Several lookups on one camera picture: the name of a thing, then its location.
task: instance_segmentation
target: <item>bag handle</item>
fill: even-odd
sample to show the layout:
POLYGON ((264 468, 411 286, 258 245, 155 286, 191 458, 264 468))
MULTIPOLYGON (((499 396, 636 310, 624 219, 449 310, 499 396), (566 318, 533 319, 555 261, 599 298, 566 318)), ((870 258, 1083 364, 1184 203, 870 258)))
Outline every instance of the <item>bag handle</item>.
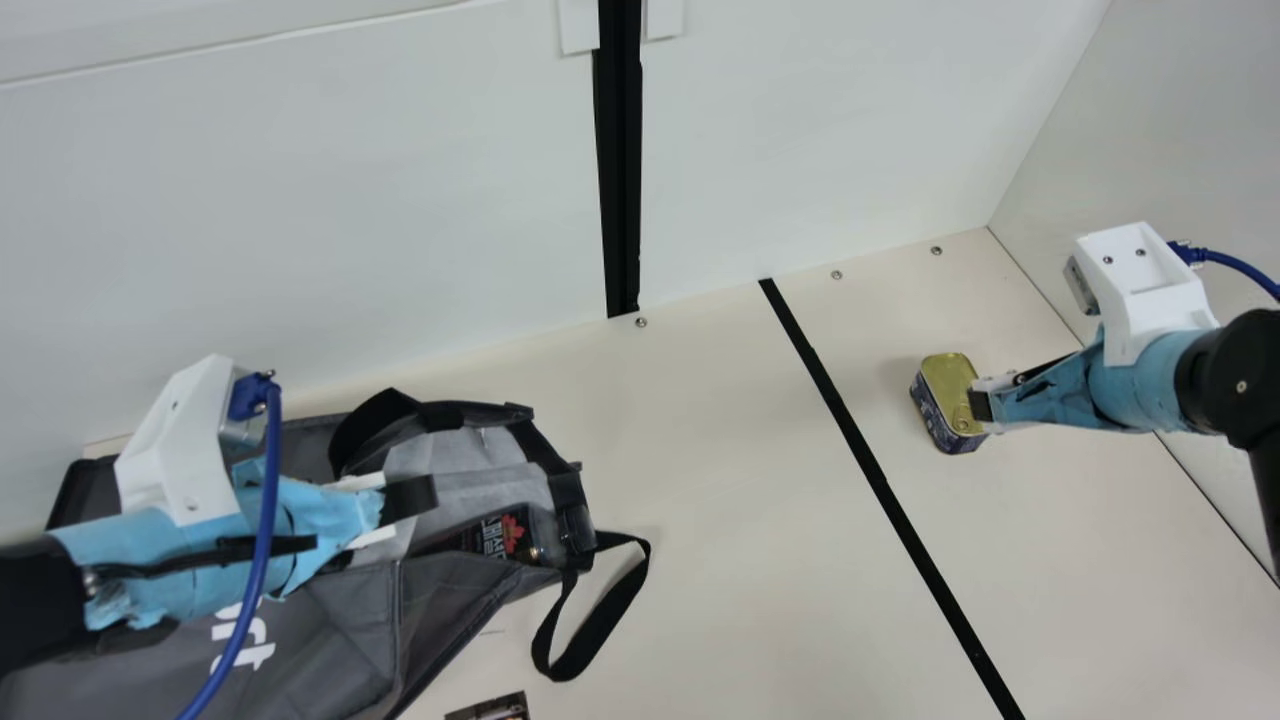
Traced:
POLYGON ((564 601, 568 600, 570 593, 577 587, 577 570, 564 570, 561 574, 561 597, 556 601, 552 611, 547 614, 547 619, 543 620, 541 626, 538 628, 538 634, 534 635, 531 648, 534 666, 538 667, 539 673, 557 683, 572 680, 586 670, 586 666, 595 659, 595 653, 604 647, 604 641, 609 639, 609 634, 613 633, 613 628, 617 626, 618 620, 631 607, 631 601, 636 598, 640 588, 644 587, 645 578, 649 577, 649 557, 653 553, 653 546, 649 544, 649 541, 604 530, 598 530, 595 537, 599 541, 599 546, 595 550, 596 553, 634 542, 644 551, 644 560, 627 570, 627 574, 622 575, 604 593, 599 605, 591 610, 591 614, 586 616, 582 625, 573 633, 559 660, 550 662, 552 638, 556 637, 556 625, 559 623, 561 610, 564 609, 564 601))
POLYGON ((361 402, 360 407, 352 410, 334 429, 329 439, 329 466, 333 468, 333 477, 340 478, 351 457, 378 433, 412 415, 417 415, 425 432, 435 433, 462 427, 509 425, 531 420, 534 410, 512 402, 507 405, 462 400, 419 402, 389 387, 361 402))

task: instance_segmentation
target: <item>blue cable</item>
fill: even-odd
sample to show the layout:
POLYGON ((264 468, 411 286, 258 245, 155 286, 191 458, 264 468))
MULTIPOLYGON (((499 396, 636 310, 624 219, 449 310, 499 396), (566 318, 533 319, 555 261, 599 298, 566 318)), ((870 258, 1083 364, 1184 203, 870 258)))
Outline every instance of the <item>blue cable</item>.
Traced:
POLYGON ((218 661, 218 667, 205 680, 196 697, 182 711, 178 720, 196 720, 201 712, 209 707, 214 696, 221 689, 236 665, 236 656, 244 647, 244 638, 248 635, 248 626, 257 612, 257 601, 262 596, 262 584, 266 582, 266 566, 271 560, 271 537, 275 534, 275 505, 278 488, 280 484, 280 386, 268 383, 266 387, 266 471, 262 478, 262 511, 257 520, 257 537, 253 541, 253 564, 250 566, 248 583, 244 585, 244 598, 241 601, 241 612, 236 619, 236 628, 230 639, 223 650, 223 657, 218 661))
POLYGON ((1234 255, 1228 255, 1225 252, 1217 252, 1216 250, 1208 250, 1206 247, 1189 247, 1185 245, 1178 245, 1176 242, 1170 242, 1169 247, 1181 258, 1183 263, 1190 265, 1192 263, 1217 263, 1219 265, 1225 265, 1243 273, 1253 282, 1258 283, 1262 290, 1266 290, 1272 300, 1280 301, 1280 286, 1271 281, 1266 273, 1254 268, 1253 265, 1235 258, 1234 255))

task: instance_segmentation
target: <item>screw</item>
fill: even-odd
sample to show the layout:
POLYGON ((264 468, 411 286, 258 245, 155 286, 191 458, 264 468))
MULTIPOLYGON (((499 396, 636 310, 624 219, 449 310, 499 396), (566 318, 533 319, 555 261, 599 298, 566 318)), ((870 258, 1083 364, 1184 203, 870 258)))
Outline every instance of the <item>screw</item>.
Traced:
POLYGON ((97 573, 90 570, 88 568, 84 568, 82 575, 84 578, 84 597, 90 600, 97 597, 97 589, 99 589, 97 573))

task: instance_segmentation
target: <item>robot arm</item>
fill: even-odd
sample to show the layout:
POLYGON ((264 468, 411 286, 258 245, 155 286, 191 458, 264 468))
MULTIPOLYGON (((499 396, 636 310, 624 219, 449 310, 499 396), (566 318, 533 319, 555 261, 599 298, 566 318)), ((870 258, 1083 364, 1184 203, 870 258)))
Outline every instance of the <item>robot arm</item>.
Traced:
MULTIPOLYGON (((268 468, 257 457, 228 471, 224 452, 261 442, 273 375, 220 356, 177 373, 115 461, 119 515, 0 548, 0 678, 92 648, 108 629, 156 628, 241 602, 268 515, 268 468)), ((430 477, 393 486, 381 473, 332 486, 279 478, 262 592, 284 597, 343 551, 434 507, 430 477)))
POLYGON ((973 380, 973 419, 988 433, 1055 423, 1225 436, 1249 454, 1280 561, 1280 311, 1219 327, 1199 278, 1146 223, 1082 238, 1065 275, 1082 310, 1101 316, 1097 340, 1030 370, 973 380))

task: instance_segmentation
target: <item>white floor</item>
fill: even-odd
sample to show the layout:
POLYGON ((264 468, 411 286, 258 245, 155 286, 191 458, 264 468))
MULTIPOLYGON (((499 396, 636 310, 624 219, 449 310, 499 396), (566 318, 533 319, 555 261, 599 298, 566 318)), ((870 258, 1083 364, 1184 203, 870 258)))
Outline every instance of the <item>white floor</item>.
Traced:
MULTIPOLYGON (((596 525, 654 543, 644 592, 581 678, 556 685, 530 662, 554 588, 504 609, 406 717, 520 689, 539 720, 997 717, 760 290, 645 318, 288 402, 346 409, 394 384, 532 405, 585 464, 596 525)), ((584 578, 561 646, 630 560, 584 578)))
POLYGON ((948 457, 920 432, 922 356, 996 374, 1079 348, 989 233, 778 284, 1028 717, 1276 717, 1280 589, 1155 436, 1034 428, 948 457))
MULTIPOLYGON (((778 286, 1027 716, 1275 716, 1280 591, 1156 438, 1042 428, 961 457, 927 438, 906 395, 924 355, 1004 372, 1078 347, 989 233, 778 286)), ((549 589, 406 717, 521 689, 539 720, 996 717, 760 290, 645 316, 287 400, 293 416, 387 386, 532 405, 584 461, 596 524, 654 541, 648 587, 579 680, 529 659, 549 589)))

